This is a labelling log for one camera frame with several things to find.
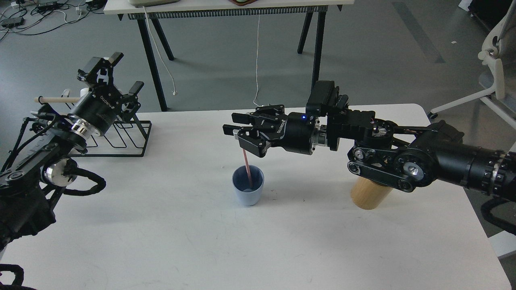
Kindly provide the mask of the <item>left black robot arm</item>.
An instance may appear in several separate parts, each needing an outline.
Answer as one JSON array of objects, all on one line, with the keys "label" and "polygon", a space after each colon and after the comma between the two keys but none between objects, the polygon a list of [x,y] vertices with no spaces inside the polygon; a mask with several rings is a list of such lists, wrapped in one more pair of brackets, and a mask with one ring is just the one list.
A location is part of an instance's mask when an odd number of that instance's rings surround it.
[{"label": "left black robot arm", "polygon": [[85,155],[90,137],[104,136],[116,123],[137,122],[137,81],[127,94],[114,84],[114,67],[123,58],[93,57],[77,79],[87,87],[80,98],[38,97],[41,104],[24,119],[20,134],[32,122],[34,136],[17,140],[1,169],[1,250],[15,239],[36,235],[56,222],[54,208],[62,195],[89,196],[106,187],[95,173],[81,169],[73,151]]}]

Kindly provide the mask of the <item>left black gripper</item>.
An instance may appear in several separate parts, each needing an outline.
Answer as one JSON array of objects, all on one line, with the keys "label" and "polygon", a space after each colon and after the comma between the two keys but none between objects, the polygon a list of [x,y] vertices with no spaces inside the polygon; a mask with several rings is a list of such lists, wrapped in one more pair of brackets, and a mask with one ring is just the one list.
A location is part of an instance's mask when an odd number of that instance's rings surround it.
[{"label": "left black gripper", "polygon": [[[77,72],[77,79],[87,84],[90,92],[80,99],[68,117],[72,121],[71,131],[83,139],[104,136],[117,117],[129,122],[141,107],[137,94],[144,86],[143,81],[136,81],[124,95],[114,86],[113,68],[123,57],[122,52],[114,52],[110,57],[92,57],[85,68]],[[115,91],[92,91],[101,85],[112,86]]]}]

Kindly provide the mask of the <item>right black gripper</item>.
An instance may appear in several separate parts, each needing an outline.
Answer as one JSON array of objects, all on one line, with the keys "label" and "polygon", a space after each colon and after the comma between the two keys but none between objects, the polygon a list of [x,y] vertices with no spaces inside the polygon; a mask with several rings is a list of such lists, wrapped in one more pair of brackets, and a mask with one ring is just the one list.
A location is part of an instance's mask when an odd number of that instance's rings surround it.
[{"label": "right black gripper", "polygon": [[268,148],[312,155],[312,136],[318,118],[305,113],[285,114],[284,105],[256,107],[254,112],[232,113],[232,121],[251,126],[223,125],[225,135],[234,136],[239,146],[260,158]]}]

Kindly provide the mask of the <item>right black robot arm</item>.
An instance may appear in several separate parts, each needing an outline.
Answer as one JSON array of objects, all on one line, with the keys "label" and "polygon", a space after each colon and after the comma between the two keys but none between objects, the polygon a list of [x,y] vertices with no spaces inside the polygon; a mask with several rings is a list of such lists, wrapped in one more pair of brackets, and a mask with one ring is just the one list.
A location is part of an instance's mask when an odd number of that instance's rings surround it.
[{"label": "right black robot arm", "polygon": [[479,191],[492,196],[481,206],[483,218],[515,233],[515,224],[491,212],[515,201],[515,153],[465,145],[464,134],[445,121],[399,126],[377,118],[374,111],[351,110],[334,81],[314,84],[304,113],[285,114],[283,105],[269,105],[233,113],[232,121],[223,126],[224,134],[258,157],[270,147],[306,155],[316,146],[336,151],[340,139],[353,140],[347,154],[351,173],[404,192],[435,180]]}]

